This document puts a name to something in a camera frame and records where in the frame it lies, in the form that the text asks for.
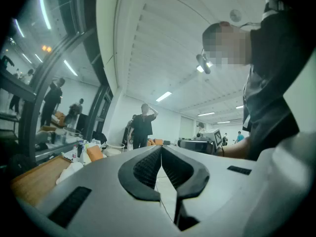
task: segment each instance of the black t-shirt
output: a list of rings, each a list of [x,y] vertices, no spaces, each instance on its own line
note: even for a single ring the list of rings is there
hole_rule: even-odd
[[[144,137],[148,135],[153,134],[152,129],[152,121],[155,120],[156,117],[154,114],[148,115],[148,116],[142,116],[137,115],[132,124],[131,127],[134,128],[134,134],[135,136]]]
[[[53,82],[50,84],[50,91],[44,97],[45,104],[55,107],[56,104],[60,104],[63,92]]]
[[[286,10],[266,5],[261,28],[251,31],[252,66],[243,91],[243,130],[250,132],[247,158],[252,160],[299,131],[283,95],[314,46],[296,11],[273,0],[272,6],[275,4]]]

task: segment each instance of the person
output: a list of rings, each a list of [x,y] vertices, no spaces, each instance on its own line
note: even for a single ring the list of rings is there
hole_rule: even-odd
[[[78,119],[78,115],[82,113],[83,98],[80,98],[78,103],[74,103],[69,107],[68,115],[66,116],[65,123],[67,127],[74,128]]]
[[[239,141],[242,141],[244,138],[245,138],[245,137],[244,137],[244,136],[241,134],[241,132],[239,131],[235,143],[238,143]]]
[[[219,155],[257,160],[299,129],[283,94],[314,49],[295,0],[266,0],[261,27],[245,31],[229,22],[215,23],[202,34],[207,61],[216,67],[250,65],[243,87],[243,127],[250,136],[219,149]]]
[[[223,146],[226,146],[228,142],[228,137],[227,137],[227,133],[225,133],[225,135],[223,136]]]
[[[154,114],[147,115],[149,109],[152,110]],[[158,116],[158,112],[154,108],[149,107],[148,104],[143,104],[141,110],[142,114],[137,115],[130,125],[131,129],[129,131],[128,140],[131,139],[131,135],[134,132],[133,149],[147,146],[148,135],[153,134],[152,121]]]
[[[129,131],[130,131],[130,125],[132,124],[132,122],[133,122],[133,120],[136,118],[136,114],[134,114],[133,115],[133,117],[132,117],[132,119],[129,121],[129,122],[127,122],[127,125],[126,125],[126,128],[127,128],[127,130],[128,130],[128,133],[127,134],[129,134]]]
[[[52,83],[49,85],[50,91],[44,97],[45,103],[42,109],[40,126],[43,126],[44,124],[50,126],[51,115],[57,111],[58,106],[61,103],[63,92],[60,88],[64,84],[65,79],[60,78],[59,80],[54,79]]]
[[[23,75],[21,76],[19,79],[25,83],[26,85],[28,85],[30,83],[30,80],[32,78],[32,75],[33,75],[33,72],[34,70],[33,69],[30,69],[28,71],[28,73],[26,75]],[[10,105],[9,105],[9,111],[11,113],[14,113],[18,116],[20,114],[19,112],[19,102],[20,102],[20,97],[16,96],[16,95],[13,95],[12,99],[11,99],[11,102],[10,102]]]
[[[133,150],[133,144],[131,144],[129,142],[128,135],[129,135],[129,131],[130,131],[130,125],[132,124],[132,122],[133,122],[133,120],[135,119],[136,116],[137,116],[136,114],[133,115],[132,119],[129,122],[127,122],[127,125],[126,125],[126,128],[125,128],[125,132],[124,132],[122,143],[125,145],[125,148],[127,150]]]
[[[204,124],[202,122],[198,123],[198,133],[204,132]]]

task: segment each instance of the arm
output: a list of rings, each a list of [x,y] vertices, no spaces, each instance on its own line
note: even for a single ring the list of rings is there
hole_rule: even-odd
[[[134,128],[131,127],[129,130],[128,140],[130,140],[130,137],[132,136],[132,132],[134,131]]]
[[[250,149],[250,137],[246,137],[237,144],[223,146],[223,149],[224,154],[222,148],[218,149],[218,156],[245,159]]]
[[[158,116],[159,113],[154,108],[149,106],[149,109],[151,109],[154,112],[154,117]]]

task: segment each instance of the white cloth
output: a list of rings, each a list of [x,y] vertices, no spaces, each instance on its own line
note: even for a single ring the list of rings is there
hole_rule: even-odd
[[[81,168],[83,168],[83,165],[81,162],[70,163],[68,168],[64,169],[63,172],[61,172],[60,177],[56,181],[56,184],[59,184],[66,178],[70,177],[72,174],[76,173]]]

